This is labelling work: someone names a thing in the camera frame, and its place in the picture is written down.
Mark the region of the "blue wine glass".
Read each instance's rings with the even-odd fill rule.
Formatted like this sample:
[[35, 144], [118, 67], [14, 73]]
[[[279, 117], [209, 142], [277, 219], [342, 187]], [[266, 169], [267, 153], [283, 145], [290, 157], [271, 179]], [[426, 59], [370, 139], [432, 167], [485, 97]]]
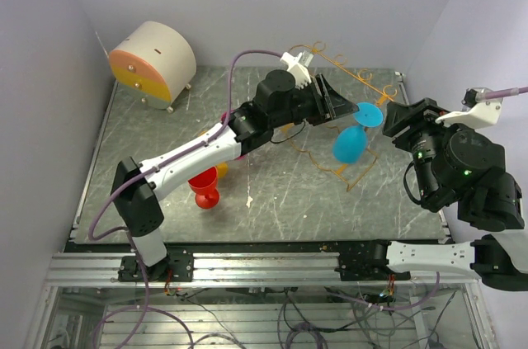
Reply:
[[358, 111], [352, 114], [357, 125], [344, 129], [332, 147], [332, 155], [340, 163], [356, 163], [368, 145], [365, 129], [375, 128], [384, 120], [382, 110], [376, 105], [360, 102], [357, 106]]

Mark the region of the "red wine glass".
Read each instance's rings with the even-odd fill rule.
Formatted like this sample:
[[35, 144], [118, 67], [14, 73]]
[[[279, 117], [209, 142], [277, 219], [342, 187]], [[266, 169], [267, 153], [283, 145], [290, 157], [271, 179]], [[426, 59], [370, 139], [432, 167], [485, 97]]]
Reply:
[[211, 167], [188, 181], [191, 190], [195, 193], [195, 202], [201, 209], [212, 209], [219, 203], [217, 183], [216, 167]]

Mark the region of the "pink wine glass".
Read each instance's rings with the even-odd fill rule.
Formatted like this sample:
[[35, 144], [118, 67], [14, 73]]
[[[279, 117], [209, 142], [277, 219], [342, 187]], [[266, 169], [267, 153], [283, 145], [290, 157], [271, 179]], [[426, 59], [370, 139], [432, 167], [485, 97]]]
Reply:
[[[225, 113], [221, 116], [221, 119], [220, 119], [220, 120], [221, 120], [222, 123], [225, 123], [225, 122], [228, 121], [228, 118], [229, 118], [229, 113], [228, 113], [228, 112], [225, 112]], [[242, 155], [242, 156], [236, 158], [236, 161], [242, 161], [242, 160], [244, 160], [244, 159], [245, 159], [245, 156]]]

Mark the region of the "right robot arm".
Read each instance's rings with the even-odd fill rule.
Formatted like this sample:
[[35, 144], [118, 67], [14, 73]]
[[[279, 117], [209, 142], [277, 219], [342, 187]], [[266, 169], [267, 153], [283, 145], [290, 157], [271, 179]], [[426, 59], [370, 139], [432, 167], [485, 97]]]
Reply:
[[411, 202], [433, 213], [457, 206], [457, 218], [483, 230], [472, 242], [444, 249], [406, 250], [391, 243], [387, 253], [364, 259], [365, 273], [382, 279], [391, 271], [451, 271], [479, 278], [495, 290], [527, 289], [527, 227], [522, 191], [507, 172], [503, 146], [479, 133], [483, 123], [465, 112], [449, 112], [424, 98], [412, 105], [387, 105], [383, 134], [411, 155], [419, 190]]

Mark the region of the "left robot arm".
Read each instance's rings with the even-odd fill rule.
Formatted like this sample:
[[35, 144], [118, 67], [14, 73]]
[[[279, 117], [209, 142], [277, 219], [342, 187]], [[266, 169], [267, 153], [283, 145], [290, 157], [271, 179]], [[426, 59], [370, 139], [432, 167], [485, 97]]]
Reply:
[[180, 185], [269, 143], [277, 128], [317, 126], [358, 110], [359, 106], [333, 89], [323, 75], [297, 87], [291, 73], [277, 69], [257, 84], [250, 101], [227, 112], [198, 138], [140, 163], [131, 157], [121, 160], [112, 185], [112, 202], [140, 257], [140, 272], [151, 281], [167, 274], [160, 202]]

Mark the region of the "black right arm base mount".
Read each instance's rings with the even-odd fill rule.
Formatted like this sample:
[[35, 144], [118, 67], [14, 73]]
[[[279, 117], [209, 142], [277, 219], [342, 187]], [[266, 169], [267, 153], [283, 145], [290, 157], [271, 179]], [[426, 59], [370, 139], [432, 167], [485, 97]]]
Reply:
[[337, 267], [341, 281], [409, 281], [411, 274], [389, 269], [388, 240], [349, 241], [338, 246]]

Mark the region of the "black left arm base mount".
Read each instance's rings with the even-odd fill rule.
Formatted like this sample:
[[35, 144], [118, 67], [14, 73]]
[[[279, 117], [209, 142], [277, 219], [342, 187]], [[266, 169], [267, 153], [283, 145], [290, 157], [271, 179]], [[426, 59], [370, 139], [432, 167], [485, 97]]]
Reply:
[[[190, 282], [193, 278], [194, 257], [186, 252], [170, 252], [162, 261], [145, 267], [149, 282]], [[137, 257], [121, 259], [118, 270], [119, 282], [141, 282], [144, 280]]]

